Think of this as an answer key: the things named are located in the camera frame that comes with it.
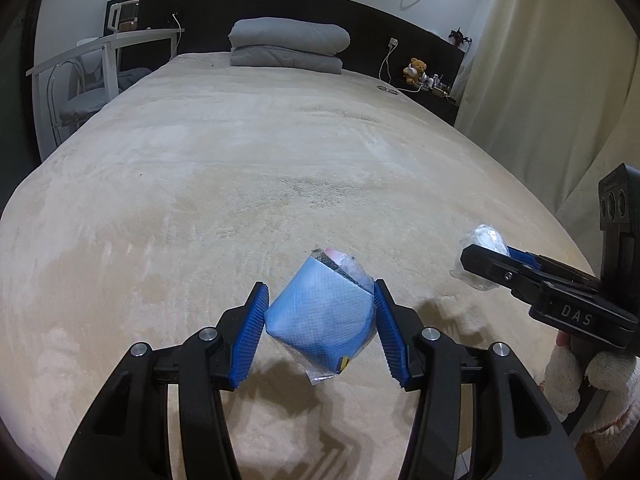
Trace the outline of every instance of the chair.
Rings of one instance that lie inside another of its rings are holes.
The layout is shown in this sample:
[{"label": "chair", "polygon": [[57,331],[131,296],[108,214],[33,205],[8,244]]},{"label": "chair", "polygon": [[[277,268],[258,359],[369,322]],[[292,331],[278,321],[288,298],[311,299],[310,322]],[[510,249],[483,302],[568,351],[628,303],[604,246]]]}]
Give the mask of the chair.
[{"label": "chair", "polygon": [[[80,46],[97,38],[80,40]],[[59,109],[54,101],[54,83],[56,71],[63,65],[71,66],[69,76],[68,99]],[[151,74],[148,68],[133,68],[118,72],[118,91],[123,92],[143,77]],[[80,126],[97,114],[109,102],[104,88],[102,73],[102,50],[94,50],[74,59],[57,64],[51,70],[47,81],[47,108],[49,123],[53,131],[56,147],[62,144],[62,128],[69,128],[69,136]]]}]

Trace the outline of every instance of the bed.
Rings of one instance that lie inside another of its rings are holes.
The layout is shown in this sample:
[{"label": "bed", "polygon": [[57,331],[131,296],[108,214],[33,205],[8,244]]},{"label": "bed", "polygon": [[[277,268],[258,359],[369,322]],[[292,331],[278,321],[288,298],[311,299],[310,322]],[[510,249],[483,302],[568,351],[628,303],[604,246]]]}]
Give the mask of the bed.
[{"label": "bed", "polygon": [[[450,277],[459,240],[488,222],[512,246],[589,270],[522,184],[401,92],[228,56],[184,54],[145,77],[4,210],[0,416],[50,474],[132,343],[180,344],[257,280],[275,298],[316,245],[355,254],[457,341],[507,342],[537,380],[554,331],[507,290]],[[391,378],[377,338],[311,386],[263,335],[249,378],[223,400],[245,480],[377,480],[398,477],[417,394]],[[176,405],[172,390],[180,479]]]}]

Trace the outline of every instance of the headboard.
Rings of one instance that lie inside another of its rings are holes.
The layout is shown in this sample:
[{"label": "headboard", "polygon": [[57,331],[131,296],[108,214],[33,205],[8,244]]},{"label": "headboard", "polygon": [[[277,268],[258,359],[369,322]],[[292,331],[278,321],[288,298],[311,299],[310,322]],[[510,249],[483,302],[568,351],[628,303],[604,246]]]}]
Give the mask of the headboard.
[{"label": "headboard", "polygon": [[[111,4],[127,0],[110,0]],[[335,23],[351,36],[351,45],[338,54],[344,68],[378,77],[380,65],[388,53],[391,37],[399,41],[390,57],[393,84],[398,84],[412,57],[423,60],[428,72],[444,75],[452,84],[464,52],[435,34],[382,10],[351,0],[139,0],[138,30],[142,28],[177,27],[172,13],[185,29],[178,53],[224,52],[231,50],[228,34],[237,20],[274,16],[306,22]],[[451,23],[451,28],[458,28]],[[122,54],[122,68],[146,66],[152,70],[166,62],[167,47],[146,43],[127,47]]]}]

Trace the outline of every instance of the gray pillow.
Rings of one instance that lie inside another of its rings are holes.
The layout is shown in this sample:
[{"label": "gray pillow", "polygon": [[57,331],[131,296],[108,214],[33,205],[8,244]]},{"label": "gray pillow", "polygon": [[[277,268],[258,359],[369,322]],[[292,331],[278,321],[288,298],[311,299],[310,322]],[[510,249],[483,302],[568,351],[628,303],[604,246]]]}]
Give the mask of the gray pillow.
[{"label": "gray pillow", "polygon": [[273,45],[325,56],[335,56],[351,43],[349,33],[338,25],[286,18],[240,20],[231,29],[229,40],[234,48]]},{"label": "gray pillow", "polygon": [[334,56],[321,56],[280,46],[252,45],[231,52],[231,66],[281,66],[301,68],[329,74],[342,73],[342,61]]}]

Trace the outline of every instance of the white cable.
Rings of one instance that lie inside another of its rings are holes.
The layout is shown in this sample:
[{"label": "white cable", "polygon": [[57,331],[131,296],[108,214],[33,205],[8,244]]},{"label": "white cable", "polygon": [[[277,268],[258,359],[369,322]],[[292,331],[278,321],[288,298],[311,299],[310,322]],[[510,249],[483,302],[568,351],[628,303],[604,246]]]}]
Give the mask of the white cable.
[{"label": "white cable", "polygon": [[175,44],[175,55],[178,55],[178,45],[180,45],[180,40],[182,39],[182,27],[180,26],[180,22],[178,21],[178,18],[175,17],[175,12],[172,14],[172,16],[174,17],[175,23],[178,24],[178,30],[180,30],[180,33],[178,34],[178,42]]},{"label": "white cable", "polygon": [[386,63],[386,74],[389,76],[389,81],[387,84],[391,84],[391,74],[389,73],[389,56],[391,56],[391,53],[396,49],[397,46],[398,44],[396,43],[394,46],[389,47],[389,53],[386,55],[385,59],[383,59],[382,64],[380,65],[380,70],[378,70],[378,79],[380,79],[380,81],[384,83],[387,83],[387,81],[384,81],[382,79],[382,67]]},{"label": "white cable", "polygon": [[[383,83],[388,84],[389,86],[391,86],[391,88],[395,89],[395,90],[399,90],[401,92],[409,92],[411,94],[415,94],[417,92],[419,92],[420,90],[422,90],[422,87],[418,88],[417,90],[405,90],[404,88],[398,88],[396,86],[393,86],[391,84],[391,74],[389,72],[389,56],[391,56],[391,53],[398,47],[398,44],[396,43],[394,46],[390,46],[389,47],[389,53],[386,55],[385,59],[383,60],[382,64],[380,65],[380,70],[378,70],[378,79],[380,79],[380,81],[382,81]],[[386,63],[386,74],[389,76],[389,81],[385,81],[384,79],[382,79],[382,67],[385,65]]]}]

